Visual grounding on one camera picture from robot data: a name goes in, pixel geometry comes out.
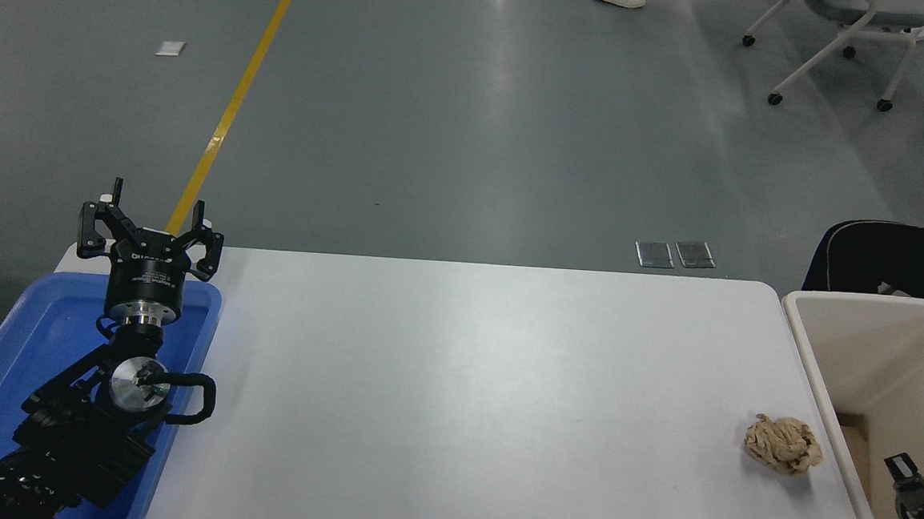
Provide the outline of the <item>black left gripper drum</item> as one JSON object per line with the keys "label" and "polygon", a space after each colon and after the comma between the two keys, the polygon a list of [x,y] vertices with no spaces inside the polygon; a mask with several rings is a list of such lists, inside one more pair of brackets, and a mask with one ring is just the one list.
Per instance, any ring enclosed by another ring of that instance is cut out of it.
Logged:
{"label": "black left gripper drum", "polygon": [[115,240],[109,259],[112,269],[104,301],[106,317],[122,320],[139,302],[159,307],[160,324],[180,318],[183,285],[191,262],[175,237],[140,228],[134,237]]}

